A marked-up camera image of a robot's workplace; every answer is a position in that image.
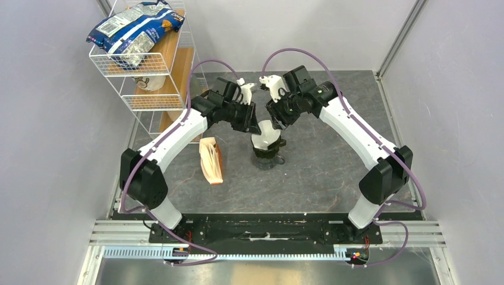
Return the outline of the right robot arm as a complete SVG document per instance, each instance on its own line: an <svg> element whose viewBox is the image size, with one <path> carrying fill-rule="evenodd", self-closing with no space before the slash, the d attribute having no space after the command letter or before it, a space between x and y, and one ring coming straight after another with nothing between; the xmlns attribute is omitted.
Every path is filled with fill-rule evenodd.
<svg viewBox="0 0 504 285"><path fill-rule="evenodd" d="M343 226L347 241L364 239L366 227L382 206L409 182L411 149L383 138L349 106L333 82L316 83L303 65L283 76L261 76L259 81L270 93L266 109L275 125L285 129L301 114L310 113L336 131L364 163L368 172L358 184L361 194Z"/></svg>

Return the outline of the white paper coffee filter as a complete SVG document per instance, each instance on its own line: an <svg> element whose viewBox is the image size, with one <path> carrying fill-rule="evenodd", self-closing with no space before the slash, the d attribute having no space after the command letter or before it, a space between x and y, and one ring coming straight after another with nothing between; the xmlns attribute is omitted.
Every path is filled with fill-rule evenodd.
<svg viewBox="0 0 504 285"><path fill-rule="evenodd" d="M260 121L259 128L261 130L260 135L251 135L253 147L259 150L268 150L280 138L281 130L275 129L271 120Z"/></svg>

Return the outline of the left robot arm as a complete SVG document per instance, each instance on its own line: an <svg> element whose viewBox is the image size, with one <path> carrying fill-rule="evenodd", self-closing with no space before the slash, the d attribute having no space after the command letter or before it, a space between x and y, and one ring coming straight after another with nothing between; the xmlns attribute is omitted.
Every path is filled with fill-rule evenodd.
<svg viewBox="0 0 504 285"><path fill-rule="evenodd" d="M252 94L255 83L240 78L229 81L219 77L213 88L191 99L191 106L153 141L135 151L121 154L119 187L122 200L131 197L165 227L163 234L171 242L186 236L182 214L168 198L164 173L173 159L197 136L219 122L227 122L235 131L260 134L256 105Z"/></svg>

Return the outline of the dark green coffee dripper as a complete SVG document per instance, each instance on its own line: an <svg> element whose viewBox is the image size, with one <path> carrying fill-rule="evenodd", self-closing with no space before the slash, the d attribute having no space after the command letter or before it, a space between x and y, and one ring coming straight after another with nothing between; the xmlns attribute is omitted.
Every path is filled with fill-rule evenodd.
<svg viewBox="0 0 504 285"><path fill-rule="evenodd" d="M280 148L286 146L286 140L281 136L272 142L268 142L265 138L252 135L251 142L255 156L260 159L273 159L278 155Z"/></svg>

